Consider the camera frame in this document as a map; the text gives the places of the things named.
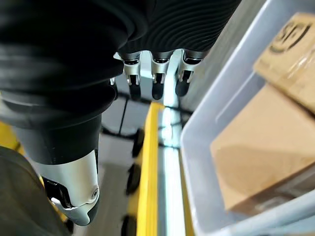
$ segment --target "yellow rail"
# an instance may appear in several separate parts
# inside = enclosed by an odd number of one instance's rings
[[[136,163],[141,166],[140,184],[130,197],[128,213],[137,219],[137,236],[158,235],[158,112],[151,103],[144,126],[144,142]]]

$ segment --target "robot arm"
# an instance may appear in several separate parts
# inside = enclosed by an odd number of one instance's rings
[[[170,57],[184,49],[176,93],[187,93],[240,0],[1,0],[0,120],[13,126],[49,199],[78,225],[99,199],[101,113],[125,67],[139,98],[140,52],[152,55],[160,99]],[[118,52],[122,60],[113,58]]]
[[[49,199],[78,225],[99,199],[101,113],[123,72],[113,58],[128,38],[104,1],[0,3],[0,119],[43,177]]]

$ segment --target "caster wheel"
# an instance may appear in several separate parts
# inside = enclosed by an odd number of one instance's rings
[[[136,234],[137,234],[137,220],[131,215],[126,215],[123,218],[121,236],[136,236]]]
[[[133,194],[139,184],[140,184],[140,176],[141,176],[141,168],[137,164],[133,164],[130,169],[128,170],[129,177],[127,181],[127,187],[126,187],[126,195]]]
[[[130,96],[133,100],[139,100],[141,98],[140,85],[129,85]]]
[[[152,83],[152,97],[159,100],[163,97],[164,84]]]
[[[144,141],[144,130],[138,129],[134,135],[133,147],[132,147],[132,157],[136,158],[139,155],[139,152],[143,146]]]
[[[180,82],[179,80],[176,82],[175,86],[175,93],[179,97],[183,97],[187,94],[189,89],[189,83],[187,83],[185,80]]]
[[[115,93],[116,93],[116,95],[115,95],[115,100],[118,98],[118,89],[117,89],[117,84],[116,83],[114,83],[113,85],[111,85],[111,87],[115,90]]]

